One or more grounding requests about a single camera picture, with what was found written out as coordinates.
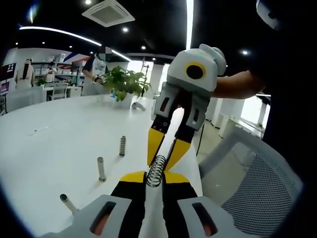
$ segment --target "metal rod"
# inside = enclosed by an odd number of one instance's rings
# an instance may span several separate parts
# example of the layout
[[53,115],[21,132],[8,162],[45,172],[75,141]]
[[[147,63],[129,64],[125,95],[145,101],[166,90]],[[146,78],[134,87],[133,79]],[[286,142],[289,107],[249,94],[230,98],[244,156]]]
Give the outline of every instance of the metal rod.
[[75,215],[75,213],[79,211],[65,194],[61,194],[59,198],[65,204],[65,206],[72,212],[73,215]]
[[99,171],[99,181],[100,182],[105,182],[107,180],[107,178],[106,178],[106,175],[105,175],[103,157],[98,157],[97,158],[97,162],[98,162],[98,171]]

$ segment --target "floor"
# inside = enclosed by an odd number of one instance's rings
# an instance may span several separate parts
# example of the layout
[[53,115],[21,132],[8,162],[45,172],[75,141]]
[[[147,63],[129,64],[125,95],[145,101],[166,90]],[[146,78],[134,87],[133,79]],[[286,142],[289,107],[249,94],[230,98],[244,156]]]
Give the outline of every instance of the floor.
[[[193,139],[195,148],[198,148],[202,129]],[[214,128],[210,122],[205,122],[201,146],[197,155],[198,163],[221,142],[219,129]],[[203,180],[204,196],[209,197],[221,206],[237,190],[246,174],[246,168],[241,165],[235,156],[226,156]]]

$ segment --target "white shirt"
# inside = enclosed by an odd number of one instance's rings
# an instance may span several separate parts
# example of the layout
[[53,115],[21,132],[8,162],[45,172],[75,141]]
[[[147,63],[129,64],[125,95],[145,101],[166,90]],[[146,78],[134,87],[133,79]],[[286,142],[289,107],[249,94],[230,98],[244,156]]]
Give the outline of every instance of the white shirt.
[[53,83],[54,80],[55,80],[55,74],[57,73],[57,70],[56,68],[50,68],[49,69],[49,72],[47,73],[46,75],[46,78],[45,78],[45,82],[46,83]]
[[[97,75],[100,78],[106,73],[106,62],[100,60],[96,57],[91,57],[86,65],[84,66],[85,70],[88,70],[92,75]],[[84,88],[82,95],[91,96],[91,95],[100,95],[109,93],[101,84],[93,82],[90,78],[85,77]]]
[[[28,64],[28,70],[26,73],[26,77],[23,79],[24,74],[24,67]],[[30,63],[25,63],[18,71],[17,71],[17,84],[16,89],[25,89],[25,88],[31,88],[31,80],[32,76],[34,75],[34,68],[31,66]]]

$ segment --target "window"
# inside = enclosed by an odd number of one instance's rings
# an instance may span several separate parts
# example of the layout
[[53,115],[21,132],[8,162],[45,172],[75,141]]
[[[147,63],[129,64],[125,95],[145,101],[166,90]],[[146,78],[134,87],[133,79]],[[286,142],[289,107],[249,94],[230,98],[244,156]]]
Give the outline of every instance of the window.
[[170,65],[167,63],[164,64],[162,76],[160,77],[160,81],[159,81],[158,92],[161,92],[163,83],[167,81],[167,72],[168,72],[169,66]]
[[266,128],[266,125],[267,125],[267,119],[268,119],[268,115],[269,115],[269,110],[270,109],[271,109],[271,106],[269,104],[267,104],[266,110],[265,110],[264,119],[263,119],[263,127],[264,128]]
[[262,106],[262,100],[256,96],[248,98],[244,102],[241,118],[254,124],[258,124]]
[[153,70],[153,66],[154,66],[153,62],[146,61],[144,63],[144,67],[142,68],[142,61],[134,60],[134,61],[129,62],[127,70],[133,70],[136,73],[142,72],[144,75],[146,75],[146,72],[147,72],[146,66],[147,65],[149,66],[148,73],[147,73],[147,82],[149,82],[151,79],[152,70]]

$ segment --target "black sleeve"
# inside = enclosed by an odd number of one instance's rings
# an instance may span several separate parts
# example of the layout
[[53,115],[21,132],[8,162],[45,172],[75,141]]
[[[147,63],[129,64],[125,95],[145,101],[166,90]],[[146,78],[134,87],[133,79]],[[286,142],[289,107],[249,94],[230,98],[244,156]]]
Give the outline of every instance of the black sleeve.
[[83,70],[91,71],[93,68],[93,63],[94,63],[95,57],[90,57],[89,60],[87,60],[85,66],[83,67]]
[[259,77],[267,87],[276,87],[287,79],[289,56],[291,49],[287,50],[286,43],[279,39],[264,42],[258,49],[251,52],[249,71]]

